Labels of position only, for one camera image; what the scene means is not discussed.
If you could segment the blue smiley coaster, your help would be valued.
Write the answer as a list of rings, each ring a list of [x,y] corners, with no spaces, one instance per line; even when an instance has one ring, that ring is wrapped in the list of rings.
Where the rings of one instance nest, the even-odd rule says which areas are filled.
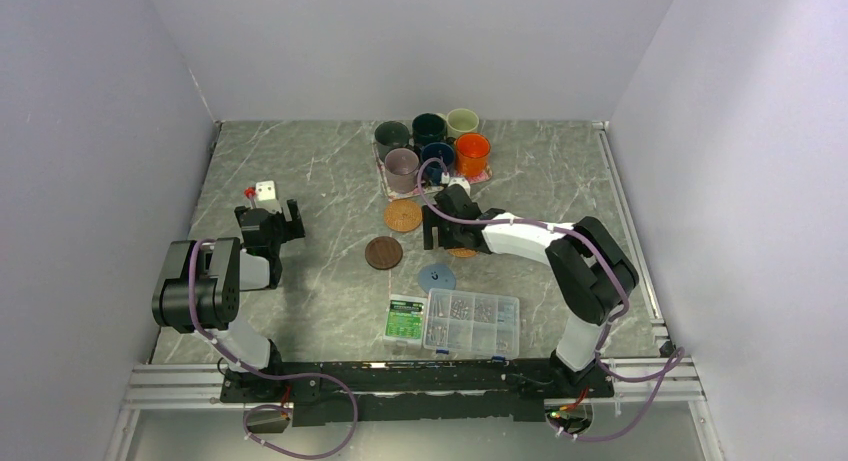
[[[426,265],[419,271],[418,284],[425,293],[432,289],[453,290],[456,288],[457,279],[449,266],[435,263]]]

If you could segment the dark wood coaster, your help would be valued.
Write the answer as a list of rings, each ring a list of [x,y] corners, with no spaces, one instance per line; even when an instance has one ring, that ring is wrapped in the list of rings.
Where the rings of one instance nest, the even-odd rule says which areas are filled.
[[[401,244],[390,236],[379,236],[368,242],[364,252],[366,263],[377,270],[389,270],[403,258]]]

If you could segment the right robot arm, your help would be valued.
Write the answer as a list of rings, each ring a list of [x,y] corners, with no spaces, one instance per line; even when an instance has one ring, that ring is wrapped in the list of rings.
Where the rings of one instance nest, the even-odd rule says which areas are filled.
[[[576,223],[523,218],[502,209],[483,212],[464,188],[449,186],[421,207],[426,250],[468,249],[512,255],[552,270],[569,311],[551,355],[551,382],[574,396],[596,368],[608,324],[629,307],[639,274],[605,225],[586,216]]]

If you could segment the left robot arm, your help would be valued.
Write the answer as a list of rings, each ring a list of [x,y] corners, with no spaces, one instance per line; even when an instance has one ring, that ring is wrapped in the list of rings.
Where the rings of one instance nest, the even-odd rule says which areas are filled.
[[[248,388],[264,401],[279,398],[287,373],[273,341],[239,314],[241,293],[279,286],[284,243],[305,237],[296,200],[287,211],[238,206],[239,237],[170,244],[152,296],[161,327],[194,335],[225,359],[231,371],[249,373]]]

